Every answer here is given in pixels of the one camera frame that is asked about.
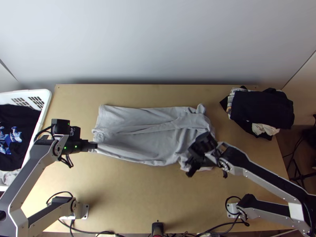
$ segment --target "gray shirt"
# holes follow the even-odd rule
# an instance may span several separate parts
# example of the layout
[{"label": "gray shirt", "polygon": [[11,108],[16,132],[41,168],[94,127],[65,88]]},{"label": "gray shirt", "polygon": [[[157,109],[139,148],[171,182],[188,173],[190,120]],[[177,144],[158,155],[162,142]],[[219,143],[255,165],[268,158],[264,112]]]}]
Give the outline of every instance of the gray shirt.
[{"label": "gray shirt", "polygon": [[91,150],[122,160],[151,166],[179,162],[188,170],[188,147],[198,135],[212,130],[202,104],[191,107],[134,109],[109,105],[99,107]]}]

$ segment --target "white laundry basket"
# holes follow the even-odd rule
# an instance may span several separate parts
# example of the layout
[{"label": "white laundry basket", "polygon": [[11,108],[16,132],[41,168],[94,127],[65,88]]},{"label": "white laundry basket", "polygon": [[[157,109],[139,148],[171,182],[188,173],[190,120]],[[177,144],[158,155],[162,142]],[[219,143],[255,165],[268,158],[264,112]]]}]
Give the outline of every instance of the white laundry basket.
[{"label": "white laundry basket", "polygon": [[[40,117],[38,118],[38,122],[35,126],[34,133],[31,138],[30,145],[28,146],[28,150],[26,152],[23,165],[30,158],[30,149],[33,146],[33,140],[35,135],[41,130],[46,113],[49,107],[49,103],[51,101],[52,93],[49,90],[41,89],[41,90],[15,90],[11,92],[0,93],[0,105],[4,104],[12,104],[12,105],[20,105],[27,106],[32,109],[36,109],[41,111]],[[6,191],[7,186],[0,181],[0,191]]]}]

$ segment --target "printed graphic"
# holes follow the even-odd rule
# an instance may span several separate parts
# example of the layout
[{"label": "printed graphic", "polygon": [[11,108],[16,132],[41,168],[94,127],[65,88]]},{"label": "printed graphic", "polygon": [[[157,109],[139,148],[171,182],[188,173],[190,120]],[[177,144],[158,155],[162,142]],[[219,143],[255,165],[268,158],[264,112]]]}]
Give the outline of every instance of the printed graphic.
[{"label": "printed graphic", "polygon": [[12,132],[9,134],[4,134],[3,130],[4,127],[0,126],[0,153],[11,155],[11,151],[9,149],[11,142],[22,142],[22,139],[20,138],[21,132],[17,131],[17,127],[12,127]]}]

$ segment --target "metal bracket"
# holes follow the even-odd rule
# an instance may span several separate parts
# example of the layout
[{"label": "metal bracket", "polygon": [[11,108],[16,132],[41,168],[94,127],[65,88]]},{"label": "metal bracket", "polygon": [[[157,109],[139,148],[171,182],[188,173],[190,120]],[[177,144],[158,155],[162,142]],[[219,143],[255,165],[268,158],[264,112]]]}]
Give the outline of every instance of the metal bracket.
[{"label": "metal bracket", "polygon": [[[227,210],[229,210],[231,213],[237,213],[237,203],[227,203]],[[228,218],[234,218],[236,219],[238,215],[232,215],[227,211],[227,217]]]},{"label": "metal bracket", "polygon": [[81,205],[81,211],[78,211],[79,216],[75,216],[75,213],[72,213],[70,216],[62,216],[60,217],[60,219],[61,220],[87,219],[88,213],[89,213],[89,204],[78,203],[77,205]]}]

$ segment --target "tabletop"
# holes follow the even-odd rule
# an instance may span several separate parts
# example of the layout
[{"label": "tabletop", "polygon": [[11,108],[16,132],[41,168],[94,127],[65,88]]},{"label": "tabletop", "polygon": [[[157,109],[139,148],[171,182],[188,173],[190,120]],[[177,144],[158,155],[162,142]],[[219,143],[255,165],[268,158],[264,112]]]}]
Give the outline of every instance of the tabletop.
[{"label": "tabletop", "polygon": [[[219,101],[232,85],[56,85],[43,128],[51,119],[67,119],[81,127],[81,138],[92,140],[98,107],[115,105],[133,108],[191,106],[202,103],[215,127],[216,139],[245,151],[259,165],[288,179],[275,137],[256,139],[229,120]],[[74,167],[55,162],[45,169],[22,209],[26,216],[45,208],[56,192],[70,191],[81,203],[90,204],[86,220],[75,227],[85,231],[113,230],[117,233],[150,233],[151,224],[164,222],[166,233],[202,232],[231,222],[226,215],[229,196],[254,194],[257,199],[284,202],[245,177],[228,175],[222,170],[197,172],[188,178],[179,164],[148,166],[81,152],[71,155]],[[262,219],[249,220],[250,226],[235,225],[232,231],[287,229]],[[224,231],[229,226],[219,228]],[[55,222],[46,231],[68,232]]]}]

